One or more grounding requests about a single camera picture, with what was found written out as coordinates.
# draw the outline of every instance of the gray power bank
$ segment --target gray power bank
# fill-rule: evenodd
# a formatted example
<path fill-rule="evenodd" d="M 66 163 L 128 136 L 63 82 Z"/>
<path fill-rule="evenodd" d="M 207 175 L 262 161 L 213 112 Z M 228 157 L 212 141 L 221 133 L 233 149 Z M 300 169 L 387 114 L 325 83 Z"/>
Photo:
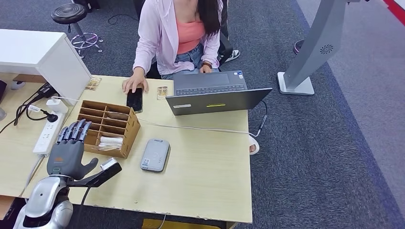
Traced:
<path fill-rule="evenodd" d="M 142 160 L 140 161 L 140 168 L 153 172 L 163 171 L 169 147 L 169 142 L 166 140 L 150 139 L 146 144 Z"/>

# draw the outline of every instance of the round stool seat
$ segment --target round stool seat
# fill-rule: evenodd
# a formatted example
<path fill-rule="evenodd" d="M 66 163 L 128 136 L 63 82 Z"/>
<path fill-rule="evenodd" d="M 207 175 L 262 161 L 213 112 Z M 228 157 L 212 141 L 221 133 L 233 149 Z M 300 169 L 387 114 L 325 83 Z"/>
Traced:
<path fill-rule="evenodd" d="M 80 4 L 64 4 L 56 8 L 52 14 L 52 19 L 59 24 L 73 24 L 87 15 L 86 8 Z"/>

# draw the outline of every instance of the long black hair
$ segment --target long black hair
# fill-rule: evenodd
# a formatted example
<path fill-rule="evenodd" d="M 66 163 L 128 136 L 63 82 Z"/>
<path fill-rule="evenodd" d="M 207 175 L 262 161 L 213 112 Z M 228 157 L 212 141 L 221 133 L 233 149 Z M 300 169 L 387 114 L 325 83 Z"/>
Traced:
<path fill-rule="evenodd" d="M 218 0 L 198 0 L 197 12 L 200 15 L 200 20 L 204 24 L 205 33 L 208 37 L 219 31 L 221 24 L 218 15 Z"/>

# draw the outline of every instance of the wall outlet socket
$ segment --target wall outlet socket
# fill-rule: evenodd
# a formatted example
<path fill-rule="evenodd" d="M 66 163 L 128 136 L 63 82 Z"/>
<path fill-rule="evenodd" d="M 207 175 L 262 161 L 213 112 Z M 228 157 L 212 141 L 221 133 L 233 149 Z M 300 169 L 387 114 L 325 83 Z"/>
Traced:
<path fill-rule="evenodd" d="M 53 123 L 46 121 L 41 135 L 39 136 L 38 141 L 35 144 L 33 150 L 35 154 L 49 156 L 49 153 L 52 150 L 52 146 L 55 144 L 56 138 L 58 137 L 59 131 L 61 130 L 64 123 L 64 117 L 66 114 L 55 113 L 53 111 L 51 113 L 57 115 L 58 119 Z"/>

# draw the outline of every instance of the robot finger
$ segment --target robot finger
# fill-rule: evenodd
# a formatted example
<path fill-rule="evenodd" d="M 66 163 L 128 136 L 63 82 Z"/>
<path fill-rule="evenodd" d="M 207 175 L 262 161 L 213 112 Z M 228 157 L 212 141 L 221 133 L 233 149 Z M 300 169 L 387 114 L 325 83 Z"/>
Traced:
<path fill-rule="evenodd" d="M 83 142 L 83 141 L 85 140 L 85 137 L 86 137 L 86 135 L 87 135 L 88 129 L 90 128 L 90 125 L 91 125 L 91 122 L 90 122 L 90 121 L 86 123 L 86 125 L 85 125 L 85 126 L 83 127 L 83 129 L 82 129 L 82 132 L 81 132 L 81 134 L 80 134 L 80 137 L 79 137 L 78 141 Z"/>
<path fill-rule="evenodd" d="M 66 131 L 67 131 L 67 126 L 65 126 L 62 130 L 61 130 L 61 132 L 60 132 L 60 134 L 59 134 L 59 136 L 58 136 L 58 138 L 57 138 L 57 140 L 56 140 L 56 143 L 60 143 L 60 142 L 62 142 L 62 140 L 63 140 L 63 137 L 64 137 L 64 135 L 66 134 Z"/>
<path fill-rule="evenodd" d="M 76 140 L 77 137 L 79 136 L 80 129 L 82 128 L 82 125 L 86 122 L 85 119 L 80 120 L 80 122 L 75 126 L 75 129 L 73 131 L 72 137 L 70 139 Z"/>
<path fill-rule="evenodd" d="M 77 124 L 77 122 L 74 122 L 74 123 L 70 124 L 70 126 L 68 127 L 68 129 L 66 131 L 66 134 L 63 137 L 63 140 L 66 140 L 66 141 L 69 140 L 70 135 L 72 135 L 73 129 L 74 129 L 76 124 Z"/>

